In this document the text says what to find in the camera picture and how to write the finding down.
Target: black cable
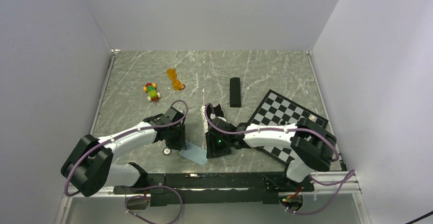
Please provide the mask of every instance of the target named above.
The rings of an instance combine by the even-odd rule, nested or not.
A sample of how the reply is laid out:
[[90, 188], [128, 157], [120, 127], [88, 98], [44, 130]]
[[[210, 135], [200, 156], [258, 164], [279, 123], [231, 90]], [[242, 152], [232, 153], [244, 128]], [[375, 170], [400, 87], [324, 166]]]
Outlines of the black cable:
[[428, 212], [427, 214], [425, 214], [425, 215], [423, 215], [423, 216], [420, 216], [420, 217], [416, 218], [415, 220], [409, 221], [409, 222], [406, 223], [406, 224], [416, 223], [417, 221], [420, 221], [420, 220], [422, 220], [422, 219], [424, 219], [424, 218], [426, 218], [426, 217], [429, 217], [429, 216], [431, 216], [431, 215], [433, 215], [433, 211], [430, 211], [430, 212]]

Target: toy car wheel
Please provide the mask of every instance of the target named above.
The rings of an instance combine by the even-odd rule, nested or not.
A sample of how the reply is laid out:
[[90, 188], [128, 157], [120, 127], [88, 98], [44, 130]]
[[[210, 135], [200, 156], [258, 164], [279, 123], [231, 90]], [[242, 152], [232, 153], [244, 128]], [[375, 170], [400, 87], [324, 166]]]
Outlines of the toy car wheel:
[[162, 154], [164, 154], [165, 156], [168, 156], [168, 155], [172, 154], [172, 150], [168, 147], [165, 147], [164, 150], [162, 150]]

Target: blue cloth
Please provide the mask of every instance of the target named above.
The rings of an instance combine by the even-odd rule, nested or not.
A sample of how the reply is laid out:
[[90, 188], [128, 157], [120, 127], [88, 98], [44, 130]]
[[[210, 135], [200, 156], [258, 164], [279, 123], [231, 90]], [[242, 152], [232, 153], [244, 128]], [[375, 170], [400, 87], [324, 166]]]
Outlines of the blue cloth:
[[186, 142], [186, 150], [181, 150], [179, 154], [200, 165], [207, 163], [206, 150], [189, 142]]

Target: marble table surface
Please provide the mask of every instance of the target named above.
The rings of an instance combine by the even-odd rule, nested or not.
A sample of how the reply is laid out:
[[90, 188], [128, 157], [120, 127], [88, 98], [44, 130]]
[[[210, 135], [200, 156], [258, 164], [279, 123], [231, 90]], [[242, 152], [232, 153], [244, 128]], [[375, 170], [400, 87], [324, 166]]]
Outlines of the marble table surface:
[[[166, 70], [176, 68], [186, 88], [174, 91]], [[229, 106], [229, 79], [240, 77], [242, 107]], [[143, 86], [156, 83], [158, 102], [149, 103]], [[246, 122], [269, 89], [326, 117], [308, 58], [303, 51], [121, 51], [108, 80], [93, 135], [111, 135], [144, 118], [164, 113], [170, 104], [188, 103], [186, 140], [206, 149], [200, 107], [222, 104], [227, 120]], [[183, 109], [182, 104], [175, 106]], [[145, 145], [120, 157], [115, 164], [135, 162], [151, 173], [282, 171], [283, 165], [251, 149], [209, 159], [205, 166], [173, 151], [164, 156], [164, 142]], [[334, 162], [331, 170], [341, 170]]]

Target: robotic arm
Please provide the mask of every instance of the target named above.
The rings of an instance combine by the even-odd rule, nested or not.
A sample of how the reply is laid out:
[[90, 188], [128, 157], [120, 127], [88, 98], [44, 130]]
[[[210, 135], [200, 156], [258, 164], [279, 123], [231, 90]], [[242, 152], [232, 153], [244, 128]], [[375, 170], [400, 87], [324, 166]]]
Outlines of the robotic arm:
[[285, 169], [285, 185], [298, 186], [313, 171], [329, 171], [336, 138], [313, 121], [303, 118], [296, 124], [286, 126], [259, 126], [240, 123], [237, 127], [225, 118], [209, 119], [210, 129], [206, 142], [213, 151], [212, 157], [227, 154], [227, 148], [252, 148], [271, 146], [292, 149], [290, 163]]
[[91, 196], [106, 186], [147, 186], [147, 173], [140, 166], [135, 163], [114, 165], [111, 162], [139, 146], [161, 140], [165, 140], [165, 154], [171, 150], [185, 150], [183, 121], [186, 113], [187, 109], [184, 115], [171, 106], [165, 114], [146, 118], [119, 133], [99, 138], [83, 136], [63, 164], [61, 173], [68, 179], [70, 177], [70, 182], [84, 196]]

